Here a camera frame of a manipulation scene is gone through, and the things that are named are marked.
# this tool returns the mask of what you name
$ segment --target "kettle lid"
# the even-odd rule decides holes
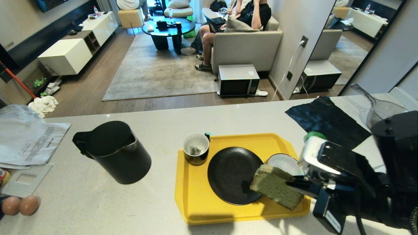
[[[132,135],[128,124],[121,121],[103,123],[86,136],[86,151],[94,156],[107,156],[123,148]]]

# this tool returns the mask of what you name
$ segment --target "coffee table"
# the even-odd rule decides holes
[[[174,22],[181,22],[181,32],[177,30],[176,27],[174,28],[165,28],[165,29],[158,29],[157,23],[155,21],[148,21],[150,25],[154,27],[154,31],[148,32],[148,25],[144,24],[142,26],[142,31],[148,35],[151,35],[153,39],[155,48],[157,50],[168,50],[168,41],[167,37],[171,37],[173,39],[173,47],[174,51],[177,54],[181,54],[181,36],[186,34],[195,28],[195,23],[190,20],[184,18],[173,18]]]

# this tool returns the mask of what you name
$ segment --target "power cord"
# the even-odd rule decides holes
[[[288,70],[289,70],[289,68],[290,68],[290,65],[292,65],[292,60],[293,60],[293,58],[295,57],[296,53],[299,51],[299,48],[301,47],[301,45],[303,45],[304,43],[305,43],[305,41],[304,41],[304,40],[302,40],[302,41],[299,43],[298,49],[297,49],[297,50],[295,51],[295,53],[292,55],[292,58],[290,59],[289,66],[287,67],[287,69],[286,69],[285,73],[283,74],[283,77],[282,77],[282,79],[280,80],[279,85],[276,85],[276,90],[274,91],[274,95],[273,95],[273,98],[271,99],[271,101],[273,101],[273,100],[274,100],[274,97],[276,97],[277,90],[279,89],[280,84],[283,82],[283,79],[285,78],[286,73],[287,73],[287,71],[288,71]]]
[[[305,90],[305,92],[306,92],[306,97],[309,99],[309,95],[308,95],[308,92],[307,92],[307,90],[306,90],[306,88],[305,88],[305,81],[303,80],[303,77],[301,76],[301,79],[302,79],[302,87],[303,87],[303,89]]]

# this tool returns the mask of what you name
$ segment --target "yellow tray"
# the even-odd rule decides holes
[[[212,157],[227,147],[246,148],[254,152],[264,163],[276,153],[286,153],[298,159],[292,145],[273,133],[211,136],[208,159],[200,166],[189,164],[183,150],[179,150],[174,199],[187,224],[299,217],[309,212],[311,199],[307,196],[293,211],[265,196],[243,206],[232,205],[220,199],[209,185],[207,171]]]

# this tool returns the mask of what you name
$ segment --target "white cabinet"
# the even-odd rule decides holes
[[[83,30],[77,35],[63,37],[38,56],[44,66],[49,66],[61,76],[78,74],[117,28],[115,15],[111,11],[106,15],[102,13],[95,20],[87,19],[81,25]]]
[[[345,19],[353,18],[354,28],[362,31],[372,38],[377,38],[387,26],[387,21],[378,15],[369,15],[360,10],[350,8]]]
[[[82,38],[59,40],[38,59],[58,75],[78,74],[92,58],[92,53]]]
[[[97,42],[102,46],[110,35],[117,29],[117,22],[113,12],[108,12],[106,15],[101,15],[95,20],[85,20],[83,31],[92,30],[97,38]]]

